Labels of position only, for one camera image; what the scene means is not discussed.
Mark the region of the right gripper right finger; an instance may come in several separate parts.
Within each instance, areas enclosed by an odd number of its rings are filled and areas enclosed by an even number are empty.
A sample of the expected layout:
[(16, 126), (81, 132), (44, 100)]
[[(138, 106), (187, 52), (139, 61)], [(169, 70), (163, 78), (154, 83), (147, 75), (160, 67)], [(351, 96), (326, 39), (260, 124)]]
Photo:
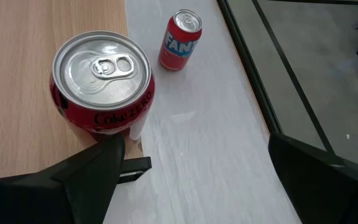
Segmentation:
[(358, 224), (358, 164), (271, 133), (268, 152), (302, 224)]

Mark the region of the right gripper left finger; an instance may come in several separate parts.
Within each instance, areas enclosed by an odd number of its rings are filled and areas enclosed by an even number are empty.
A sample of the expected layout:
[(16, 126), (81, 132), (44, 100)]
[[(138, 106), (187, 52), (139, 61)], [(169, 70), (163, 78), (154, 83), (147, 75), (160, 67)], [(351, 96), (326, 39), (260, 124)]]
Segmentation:
[(44, 170), (0, 178), (0, 224), (102, 224), (124, 154), (118, 134)]

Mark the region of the red Coke Zero can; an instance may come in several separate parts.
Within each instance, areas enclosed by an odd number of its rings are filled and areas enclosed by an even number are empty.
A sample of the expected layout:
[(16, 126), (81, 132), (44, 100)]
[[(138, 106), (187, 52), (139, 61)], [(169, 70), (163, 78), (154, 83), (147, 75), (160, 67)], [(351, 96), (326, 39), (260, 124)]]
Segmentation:
[(85, 32), (56, 53), (50, 92), (59, 113), (94, 138), (128, 132), (140, 138), (155, 80), (144, 50), (106, 30)]

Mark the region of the red Fanta can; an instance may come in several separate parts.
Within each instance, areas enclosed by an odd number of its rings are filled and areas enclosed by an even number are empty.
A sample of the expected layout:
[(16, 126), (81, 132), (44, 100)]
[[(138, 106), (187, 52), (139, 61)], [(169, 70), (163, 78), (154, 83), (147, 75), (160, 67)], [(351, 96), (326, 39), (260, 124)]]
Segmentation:
[(189, 9), (180, 9), (169, 19), (158, 60), (169, 70), (182, 70), (202, 34), (202, 20)]

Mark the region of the wooden shelf with black frame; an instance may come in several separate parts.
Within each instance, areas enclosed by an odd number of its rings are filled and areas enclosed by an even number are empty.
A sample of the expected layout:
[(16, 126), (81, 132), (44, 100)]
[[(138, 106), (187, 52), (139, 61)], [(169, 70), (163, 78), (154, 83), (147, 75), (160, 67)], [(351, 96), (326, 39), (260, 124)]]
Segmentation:
[(127, 34), (124, 0), (0, 0), (0, 178), (94, 144), (60, 115), (49, 90), (57, 50), (91, 30)]

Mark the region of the black metal table frame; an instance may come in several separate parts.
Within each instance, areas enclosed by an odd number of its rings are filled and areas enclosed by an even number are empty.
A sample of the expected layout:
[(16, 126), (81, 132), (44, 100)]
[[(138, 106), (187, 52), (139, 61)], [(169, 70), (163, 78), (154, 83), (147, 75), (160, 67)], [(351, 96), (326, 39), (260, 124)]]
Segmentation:
[(270, 133), (283, 134), (269, 96), (227, 0), (216, 0)]

